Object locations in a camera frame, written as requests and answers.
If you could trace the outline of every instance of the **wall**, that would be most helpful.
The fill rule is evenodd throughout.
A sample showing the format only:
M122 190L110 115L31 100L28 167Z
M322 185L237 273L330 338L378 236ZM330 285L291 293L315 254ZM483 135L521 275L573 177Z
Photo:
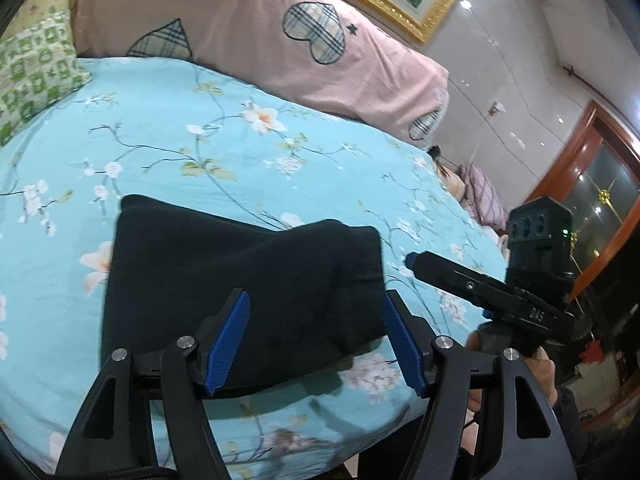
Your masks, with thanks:
M450 72L435 142L455 164L473 157L510 209L545 175L592 95L559 64L545 0L467 1L419 47ZM494 101L506 112L490 117Z

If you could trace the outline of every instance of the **person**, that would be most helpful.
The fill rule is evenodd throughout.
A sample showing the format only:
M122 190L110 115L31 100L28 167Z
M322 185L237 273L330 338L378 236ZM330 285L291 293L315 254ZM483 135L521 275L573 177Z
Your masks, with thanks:
M478 332L466 341L468 350L480 349ZM524 357L533 376L551 405L574 461L578 480L627 480L640 478L636 453L640 445L640 412L624 430L591 433L581 427L574 394L556 385L556 364L542 347L532 357ZM468 409L480 410L481 390L469 392Z

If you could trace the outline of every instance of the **bed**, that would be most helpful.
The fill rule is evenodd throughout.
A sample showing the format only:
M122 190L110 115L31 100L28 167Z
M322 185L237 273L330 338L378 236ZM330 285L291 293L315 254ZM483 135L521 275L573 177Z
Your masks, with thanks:
M431 159L370 126L160 58L83 60L92 81L0 150L0 420L53 471L100 363L118 201L144 194L271 229L335 218L383 240L386 285L464 341L479 309L403 264L434 251L503 278L498 249L441 186ZM207 403L234 478L310 478L419 416L386 338L269 390ZM171 465L160 406L159 461Z

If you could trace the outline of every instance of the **metal bolt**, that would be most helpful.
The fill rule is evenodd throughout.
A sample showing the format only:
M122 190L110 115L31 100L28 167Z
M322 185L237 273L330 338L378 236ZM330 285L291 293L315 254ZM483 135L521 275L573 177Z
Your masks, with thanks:
M502 355L504 355L508 361L517 361L520 358L520 352L515 348L505 348L502 351Z
M180 348L186 350L187 348L191 348L195 342L196 340L190 335L183 335L180 339L178 339L177 344Z
M453 346L453 339L445 335L439 335L436 338L436 345L438 346L438 348L447 350Z
M111 352L111 359L113 359L114 361L122 361L123 359L126 359L126 357L127 351L124 348L118 348L117 350Z

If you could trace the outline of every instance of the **human hand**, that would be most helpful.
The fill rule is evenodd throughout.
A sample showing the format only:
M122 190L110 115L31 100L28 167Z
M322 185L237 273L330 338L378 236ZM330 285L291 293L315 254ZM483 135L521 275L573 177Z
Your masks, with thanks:
M465 348L467 350L479 351L480 349L480 336L478 332L472 332L469 338L466 340ZM556 364L549 359L545 349L541 347L536 350L533 357L524 357L524 362L529 366L529 370L536 378L536 381L540 385L540 389L545 394L546 400L549 405L554 406L558 402L558 391L556 390ZM467 407L472 412L480 411L480 404L482 401L482 390L469 391L469 399Z

